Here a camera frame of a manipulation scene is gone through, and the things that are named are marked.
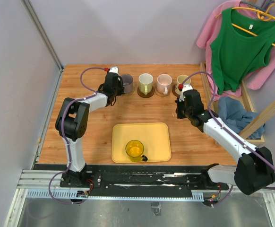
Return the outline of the purple grey mug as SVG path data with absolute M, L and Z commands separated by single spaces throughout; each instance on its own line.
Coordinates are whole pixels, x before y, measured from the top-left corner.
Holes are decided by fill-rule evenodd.
M 133 84 L 133 77 L 130 74 L 122 74 L 121 75 L 124 87 L 124 93 L 129 94 L 133 91 L 134 84 Z

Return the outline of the brown wooden coaster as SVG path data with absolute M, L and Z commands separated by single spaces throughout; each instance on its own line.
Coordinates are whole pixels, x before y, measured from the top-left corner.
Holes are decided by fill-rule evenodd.
M 142 93 L 140 91 L 139 87 L 137 87 L 137 94 L 140 97 L 142 97 L 142 98 L 150 98 L 150 97 L 152 97 L 154 95 L 154 93 L 155 93 L 155 88 L 154 87 L 152 87 L 151 91 L 147 95 L 145 95 L 144 93 Z
M 174 85 L 172 86 L 172 93 L 173 93 L 177 98 L 180 97 L 180 94 L 177 93 L 176 84 L 174 84 Z

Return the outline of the small woven rattan coaster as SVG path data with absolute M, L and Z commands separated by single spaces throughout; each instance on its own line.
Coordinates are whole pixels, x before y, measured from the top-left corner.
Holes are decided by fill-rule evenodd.
M 168 95 L 170 94 L 170 88 L 169 88 L 169 87 L 166 87 L 166 86 L 163 86 L 163 87 L 156 87 L 156 88 L 155 88 L 155 93 L 156 93 L 158 96 L 165 97 L 165 96 L 168 96 Z

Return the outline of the cream beige mug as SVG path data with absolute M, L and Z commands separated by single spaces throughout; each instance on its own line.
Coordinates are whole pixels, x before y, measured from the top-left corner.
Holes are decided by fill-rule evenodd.
M 184 80 L 185 80 L 186 78 L 188 78 L 187 75 L 179 75 L 179 76 L 177 77 L 177 79 L 176 79 L 176 85 L 175 85 L 175 92 L 176 92 L 177 94 L 180 93 L 179 88 L 178 88 L 178 87 L 179 87 L 179 84 L 183 83 Z M 184 85 L 186 85 L 186 84 L 191 84 L 191 79 L 186 80 L 186 81 L 184 82 Z

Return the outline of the white green-handled mug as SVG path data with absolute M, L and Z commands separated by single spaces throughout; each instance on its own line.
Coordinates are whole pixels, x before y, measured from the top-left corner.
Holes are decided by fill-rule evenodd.
M 153 86 L 153 76 L 148 73 L 143 73 L 138 77 L 139 81 L 139 90 L 142 94 L 150 94 Z

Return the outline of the pink white mug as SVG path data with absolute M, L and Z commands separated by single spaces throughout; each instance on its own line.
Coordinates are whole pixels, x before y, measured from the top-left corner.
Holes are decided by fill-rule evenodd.
M 172 78 L 170 75 L 168 74 L 161 74 L 158 76 L 157 78 L 157 84 L 156 87 L 169 87 L 171 89 L 171 85 L 172 85 Z

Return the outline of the brown wooden coaster top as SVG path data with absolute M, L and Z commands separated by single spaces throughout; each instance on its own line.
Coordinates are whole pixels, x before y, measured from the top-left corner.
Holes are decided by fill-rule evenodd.
M 154 93 L 155 93 L 155 88 L 154 87 L 152 87 L 151 91 L 147 95 L 145 95 L 144 93 L 142 93 L 140 91 L 139 87 L 137 87 L 137 94 L 140 97 L 142 97 L 142 98 L 150 98 L 150 97 L 152 97 L 154 95 Z

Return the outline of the yellow black-handled mug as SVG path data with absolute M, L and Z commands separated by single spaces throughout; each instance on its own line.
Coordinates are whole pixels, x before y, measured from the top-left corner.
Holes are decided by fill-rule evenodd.
M 139 140 L 131 140 L 126 144 L 125 151 L 132 162 L 147 162 L 148 157 L 144 154 L 144 145 Z

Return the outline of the large woven rattan coaster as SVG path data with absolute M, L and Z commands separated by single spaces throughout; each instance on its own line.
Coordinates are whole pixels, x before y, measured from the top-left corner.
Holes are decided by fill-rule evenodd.
M 135 89 L 133 88 L 131 92 L 125 93 L 125 94 L 123 94 L 122 96 L 130 96 L 130 95 L 132 95 L 132 94 L 134 93 L 134 90 L 135 90 Z

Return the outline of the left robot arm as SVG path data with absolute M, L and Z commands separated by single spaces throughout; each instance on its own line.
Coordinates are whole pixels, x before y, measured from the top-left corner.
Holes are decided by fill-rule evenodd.
M 118 72 L 109 71 L 94 94 L 79 99 L 65 98 L 55 128 L 63 138 L 67 151 L 67 170 L 62 173 L 61 187 L 84 187 L 90 181 L 83 157 L 82 138 L 87 130 L 90 112 L 113 106 L 116 97 L 124 94 L 123 80 Z

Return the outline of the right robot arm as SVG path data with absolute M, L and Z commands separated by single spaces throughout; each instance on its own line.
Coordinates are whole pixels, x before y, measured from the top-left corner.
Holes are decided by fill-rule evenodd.
M 245 195 L 251 195 L 275 182 L 270 150 L 247 142 L 217 114 L 206 110 L 197 90 L 183 88 L 175 102 L 177 118 L 189 119 L 193 126 L 217 141 L 237 163 L 236 166 L 207 166 L 200 178 L 205 189 L 212 189 L 217 183 L 226 183 L 237 186 Z

